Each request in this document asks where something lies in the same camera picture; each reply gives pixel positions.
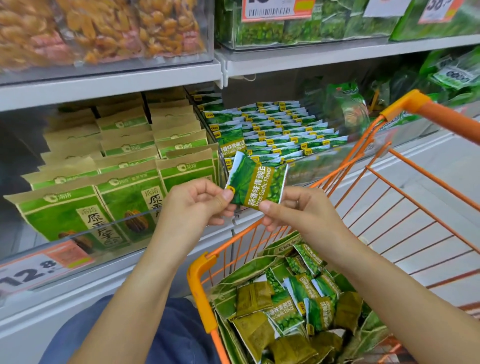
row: blue pants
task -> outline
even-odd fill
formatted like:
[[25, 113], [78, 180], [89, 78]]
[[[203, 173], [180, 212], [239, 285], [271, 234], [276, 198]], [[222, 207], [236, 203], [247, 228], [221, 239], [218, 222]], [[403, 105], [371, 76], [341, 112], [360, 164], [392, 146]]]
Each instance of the blue pants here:
[[[39, 364], [65, 364], [78, 350], [112, 296], [103, 297], [68, 320], [53, 337]], [[220, 364], [197, 309], [185, 298], [169, 298], [146, 364]]]

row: forearm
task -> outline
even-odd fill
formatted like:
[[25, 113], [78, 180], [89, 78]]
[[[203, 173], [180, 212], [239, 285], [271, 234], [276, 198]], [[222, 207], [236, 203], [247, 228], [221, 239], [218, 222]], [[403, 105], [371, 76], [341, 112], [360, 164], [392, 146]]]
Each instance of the forearm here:
[[478, 359], [480, 324], [475, 319], [364, 244], [351, 245], [355, 248], [346, 253], [342, 273], [419, 363]]
[[177, 268], [171, 249], [151, 244], [69, 364], [144, 363]]

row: left hand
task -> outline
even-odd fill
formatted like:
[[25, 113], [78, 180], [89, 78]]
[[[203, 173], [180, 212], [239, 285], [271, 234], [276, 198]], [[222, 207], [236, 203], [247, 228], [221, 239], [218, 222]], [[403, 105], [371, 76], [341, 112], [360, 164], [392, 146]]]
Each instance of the left hand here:
[[184, 259], [198, 243], [207, 225], [223, 225], [222, 216], [233, 217], [231, 190], [223, 190], [201, 178], [174, 186], [163, 201], [150, 242], [168, 244]]

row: store shelf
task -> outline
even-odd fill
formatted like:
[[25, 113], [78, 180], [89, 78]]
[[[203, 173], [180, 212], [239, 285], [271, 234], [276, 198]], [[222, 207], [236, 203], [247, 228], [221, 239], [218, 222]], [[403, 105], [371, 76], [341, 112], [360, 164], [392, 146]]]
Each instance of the store shelf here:
[[227, 86], [228, 79], [231, 77], [478, 43], [480, 43], [480, 35], [422, 39], [409, 42], [388, 42], [386, 38], [375, 38], [304, 47], [239, 52], [217, 49], [215, 57], [222, 65], [223, 86]]
[[[45, 78], [45, 74], [48, 76], [49, 72], [44, 70], [43, 73]], [[0, 86], [0, 111], [222, 80], [220, 63], [216, 60], [81, 77], [59, 79], [58, 74], [54, 76], [55, 79]]]

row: yellow plastic corner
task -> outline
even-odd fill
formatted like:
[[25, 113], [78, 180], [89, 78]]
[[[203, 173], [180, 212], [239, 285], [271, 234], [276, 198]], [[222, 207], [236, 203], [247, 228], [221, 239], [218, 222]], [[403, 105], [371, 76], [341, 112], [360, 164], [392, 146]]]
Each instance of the yellow plastic corner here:
[[430, 98], [421, 93], [419, 90], [412, 90], [409, 93], [403, 95], [392, 105], [388, 106], [380, 114], [387, 121], [392, 121], [404, 110], [408, 111], [411, 114], [416, 114], [421, 106], [425, 105], [425, 103], [430, 101]]
[[193, 299], [197, 304], [198, 313], [202, 319], [205, 331], [209, 334], [217, 329], [217, 324], [202, 286], [201, 278], [206, 271], [215, 265], [217, 256], [214, 255], [207, 258], [207, 254], [208, 253], [204, 253], [190, 265], [187, 271], [187, 281], [192, 291]]

